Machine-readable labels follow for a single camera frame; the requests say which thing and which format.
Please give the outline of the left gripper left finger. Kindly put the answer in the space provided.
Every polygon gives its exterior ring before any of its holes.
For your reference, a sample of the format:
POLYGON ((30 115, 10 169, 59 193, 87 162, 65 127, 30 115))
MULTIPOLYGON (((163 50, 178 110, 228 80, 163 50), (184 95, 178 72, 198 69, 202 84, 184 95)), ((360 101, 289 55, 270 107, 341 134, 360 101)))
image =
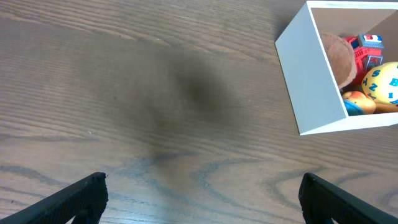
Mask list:
POLYGON ((43 200, 1 219, 1 224, 98 224, 108 202, 106 174, 95 172, 43 200))

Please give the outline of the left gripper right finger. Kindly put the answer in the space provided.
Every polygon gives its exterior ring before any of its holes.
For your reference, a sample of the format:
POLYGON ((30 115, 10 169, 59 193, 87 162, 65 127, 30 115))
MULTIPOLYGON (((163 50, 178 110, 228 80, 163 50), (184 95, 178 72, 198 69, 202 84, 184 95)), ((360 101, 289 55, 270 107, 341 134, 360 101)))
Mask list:
POLYGON ((313 173, 304 174, 298 199, 306 224, 397 224, 396 217, 313 173))

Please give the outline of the orange toy with blue cap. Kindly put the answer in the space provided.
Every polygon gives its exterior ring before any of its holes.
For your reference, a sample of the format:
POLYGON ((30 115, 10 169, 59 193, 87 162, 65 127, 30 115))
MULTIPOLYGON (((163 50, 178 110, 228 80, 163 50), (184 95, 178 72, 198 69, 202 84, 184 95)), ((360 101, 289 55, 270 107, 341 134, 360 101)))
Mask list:
POLYGON ((376 103, 360 91, 347 91, 342 99, 350 116, 397 112, 397 105, 376 103))

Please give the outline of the brown plush bear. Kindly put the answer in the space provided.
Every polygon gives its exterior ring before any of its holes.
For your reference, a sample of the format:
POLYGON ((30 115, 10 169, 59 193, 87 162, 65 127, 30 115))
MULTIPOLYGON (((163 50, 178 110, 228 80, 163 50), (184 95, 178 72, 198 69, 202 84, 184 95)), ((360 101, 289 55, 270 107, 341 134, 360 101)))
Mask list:
POLYGON ((357 74, 354 50, 349 42, 335 34, 320 34, 320 37, 338 88, 342 89, 357 74))

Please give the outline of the red toy fire truck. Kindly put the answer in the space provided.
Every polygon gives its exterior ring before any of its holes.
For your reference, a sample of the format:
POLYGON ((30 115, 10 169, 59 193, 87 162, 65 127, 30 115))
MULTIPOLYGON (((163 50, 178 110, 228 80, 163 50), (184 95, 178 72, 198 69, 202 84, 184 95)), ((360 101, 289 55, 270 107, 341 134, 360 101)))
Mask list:
POLYGON ((344 39, 354 50, 357 72, 352 84, 360 85, 368 71, 381 65, 383 61, 384 44, 382 37, 376 34, 358 34, 357 36, 344 37, 344 39))

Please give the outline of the yellow ball with blue letters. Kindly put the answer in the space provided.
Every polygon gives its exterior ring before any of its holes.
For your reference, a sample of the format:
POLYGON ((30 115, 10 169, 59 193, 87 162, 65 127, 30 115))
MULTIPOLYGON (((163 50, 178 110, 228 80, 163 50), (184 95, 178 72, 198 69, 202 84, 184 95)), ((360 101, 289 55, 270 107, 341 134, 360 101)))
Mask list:
POLYGON ((376 103, 397 104, 397 62, 372 68, 362 80, 363 93, 376 103))

